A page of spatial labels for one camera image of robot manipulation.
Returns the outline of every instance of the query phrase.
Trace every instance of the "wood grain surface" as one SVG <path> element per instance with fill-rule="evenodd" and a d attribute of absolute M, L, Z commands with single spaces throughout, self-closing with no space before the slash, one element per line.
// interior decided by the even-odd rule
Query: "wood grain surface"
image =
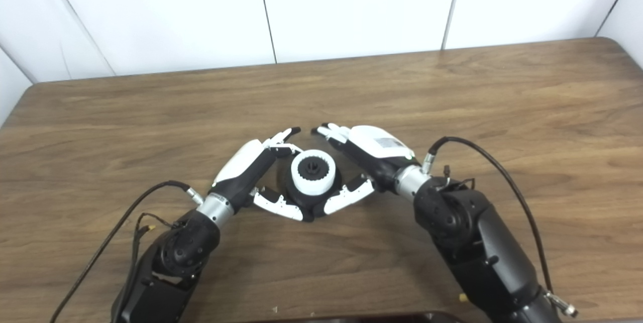
<path fill-rule="evenodd" d="M 34 85 L 0 129 L 0 320 L 48 320 L 149 186 L 179 179 L 205 192 L 248 140 L 321 122 L 379 126 L 419 156 L 443 135 L 474 140 L 522 188 L 554 288 L 580 320 L 643 316 L 643 72 L 614 42 L 581 39 Z M 358 173 L 323 139 L 292 142 Z M 526 218 L 492 167 L 459 145 L 437 163 L 477 177 L 538 265 Z M 172 220 L 192 207 L 168 188 L 138 211 Z M 132 228 L 60 321 L 108 320 Z M 487 321 L 459 293 L 410 204 L 376 194 L 312 224 L 242 210 L 223 228 L 183 321 L 431 310 Z"/>

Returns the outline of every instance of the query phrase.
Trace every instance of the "wire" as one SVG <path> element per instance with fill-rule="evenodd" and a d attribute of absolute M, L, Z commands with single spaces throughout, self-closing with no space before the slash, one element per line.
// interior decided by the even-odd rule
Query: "wire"
<path fill-rule="evenodd" d="M 89 262 L 87 263 L 87 265 L 85 265 L 85 268 L 83 268 L 83 271 L 78 276 L 78 279 L 76 279 L 74 284 L 69 289 L 67 295 L 65 295 L 65 297 L 62 298 L 62 301 L 60 302 L 60 304 L 58 305 L 56 310 L 53 312 L 53 314 L 51 316 L 51 319 L 50 319 L 50 323 L 55 323 L 56 322 L 56 320 L 58 319 L 58 316 L 60 315 L 60 312 L 62 312 L 62 309 L 65 308 L 65 305 L 67 304 L 67 302 L 69 302 L 69 300 L 71 299 L 71 296 L 76 292 L 76 290 L 78 289 L 80 284 L 83 282 L 85 277 L 87 277 L 87 274 L 92 269 L 92 267 L 94 267 L 94 264 L 98 260 L 98 257 L 101 254 L 103 254 L 103 250 L 105 250 L 106 246 L 110 243 L 112 238 L 114 238 L 115 234 L 117 233 L 117 231 L 119 231 L 120 227 L 122 227 L 123 224 L 126 222 L 127 218 L 131 215 L 132 211 L 134 211 L 134 209 L 136 209 L 138 204 L 140 204 L 141 201 L 143 201 L 143 199 L 145 199 L 150 193 L 152 193 L 152 192 L 154 192 L 154 191 L 156 191 L 159 188 L 164 187 L 164 186 L 175 186 L 175 187 L 181 188 L 181 190 L 186 191 L 186 192 L 187 192 L 187 190 L 190 189 L 190 185 L 188 185 L 186 183 L 183 183 L 183 182 L 180 182 L 180 181 L 168 180 L 168 181 L 165 181 L 165 182 L 162 182 L 162 183 L 158 183 L 158 184 L 152 186 L 151 188 L 149 188 L 147 191 L 143 192 L 143 194 L 140 195 L 138 197 L 138 199 L 136 199 L 132 203 L 132 205 L 129 207 L 129 209 L 127 209 L 127 211 L 124 213 L 123 217 L 120 218 L 119 222 L 117 222 L 117 224 L 114 226 L 114 229 L 112 229 L 112 231 L 110 231 L 110 233 L 105 238 L 105 240 L 103 240 L 103 243 L 101 243 L 101 245 L 99 246 L 98 250 L 94 253 L 94 256 L 92 256 L 91 259 L 89 260 Z"/>
<path fill-rule="evenodd" d="M 474 149 L 475 151 L 480 153 L 482 156 L 484 156 L 484 158 L 486 158 L 487 161 L 489 161 L 491 163 L 491 165 L 493 165 L 498 170 L 498 172 L 500 172 L 502 177 L 505 177 L 505 180 L 507 180 L 507 183 L 511 187 L 511 190 L 513 190 L 513 192 L 516 194 L 516 197 L 517 197 L 518 201 L 520 202 L 520 204 L 521 204 L 521 206 L 522 206 L 522 208 L 524 210 L 524 214 L 526 215 L 526 218 L 529 221 L 529 225 L 531 226 L 531 231 L 533 233 L 533 239 L 535 240 L 535 247 L 538 250 L 538 258 L 540 259 L 540 266 L 543 269 L 543 277 L 545 278 L 545 286 L 547 287 L 548 291 L 551 291 L 551 293 L 554 293 L 554 289 L 552 287 L 552 280 L 551 280 L 551 277 L 549 276 L 549 268 L 547 266 L 547 259 L 545 258 L 545 249 L 543 248 L 543 241 L 540 239 L 540 232 L 538 232 L 538 227 L 535 224 L 535 219 L 533 218 L 533 215 L 531 213 L 529 205 L 526 204 L 526 201 L 524 201 L 524 196 L 523 196 L 522 192 L 520 192 L 518 186 L 516 185 L 514 180 L 511 178 L 511 176 L 509 175 L 507 170 L 505 170 L 505 168 L 502 167 L 502 165 L 500 165 L 500 162 L 498 162 L 498 160 L 493 158 L 493 156 L 491 156 L 491 154 L 487 153 L 487 151 L 484 151 L 484 149 L 482 149 L 482 147 L 474 144 L 473 142 L 471 142 L 469 140 L 466 140 L 466 139 L 460 138 L 460 137 L 453 137 L 453 136 L 442 137 L 440 140 L 437 140 L 431 146 L 431 148 L 429 148 L 428 153 L 435 156 L 437 154 L 437 152 L 438 152 L 438 149 L 440 149 L 440 147 L 443 144 L 446 144 L 447 142 L 458 142 L 460 144 L 467 145 L 467 146 L 471 147 L 472 149 Z"/>

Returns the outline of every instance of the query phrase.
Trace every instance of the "label on robotic hand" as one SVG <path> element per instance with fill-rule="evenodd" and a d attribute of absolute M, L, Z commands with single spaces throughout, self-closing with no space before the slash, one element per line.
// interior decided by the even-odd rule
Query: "label on robotic hand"
<path fill-rule="evenodd" d="M 415 157 L 395 136 L 375 126 L 355 126 L 349 132 L 349 141 L 375 158 Z"/>
<path fill-rule="evenodd" d="M 375 138 L 374 140 L 384 149 L 390 149 L 394 147 L 406 147 L 397 138 L 384 137 L 384 138 Z"/>

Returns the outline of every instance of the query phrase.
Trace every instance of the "black and white object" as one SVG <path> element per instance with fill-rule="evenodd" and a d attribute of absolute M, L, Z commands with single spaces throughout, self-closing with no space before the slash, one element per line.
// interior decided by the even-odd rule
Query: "black and white object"
<path fill-rule="evenodd" d="M 285 194 L 263 188 L 255 204 L 278 215 L 300 222 L 312 222 L 374 192 L 368 177 L 361 175 L 342 185 L 342 175 L 333 158 L 324 151 L 298 154 L 285 174 Z"/>
<path fill-rule="evenodd" d="M 420 167 L 412 149 L 375 126 L 322 124 L 312 132 L 326 137 L 331 146 L 364 169 L 378 192 L 398 193 L 400 172 L 407 167 Z"/>
<path fill-rule="evenodd" d="M 290 136 L 299 131 L 300 128 L 289 128 L 263 143 L 251 140 L 243 145 L 219 171 L 197 211 L 220 228 L 242 207 L 251 204 L 257 193 L 255 185 L 276 159 L 301 152 L 299 147 L 286 143 Z"/>

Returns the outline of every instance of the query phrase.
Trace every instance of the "robotic arm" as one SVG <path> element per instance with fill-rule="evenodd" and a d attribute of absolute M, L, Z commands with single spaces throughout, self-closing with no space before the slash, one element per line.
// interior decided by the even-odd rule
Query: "robotic arm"
<path fill-rule="evenodd" d="M 112 306 L 112 321 L 179 321 L 210 253 L 219 245 L 221 227 L 252 203 L 258 193 L 255 185 L 277 158 L 301 151 L 286 143 L 299 131 L 290 128 L 263 143 L 252 140 L 232 156 L 205 200 L 179 218 L 142 255 L 131 284 L 126 284 Z"/>
<path fill-rule="evenodd" d="M 555 305 L 576 316 L 570 304 L 544 289 L 535 268 L 487 197 L 449 176 L 433 177 L 435 159 L 423 165 L 411 149 L 383 129 L 324 124 L 314 132 L 359 165 L 377 191 L 413 203 L 453 276 L 474 305 L 494 323 L 560 322 Z"/>

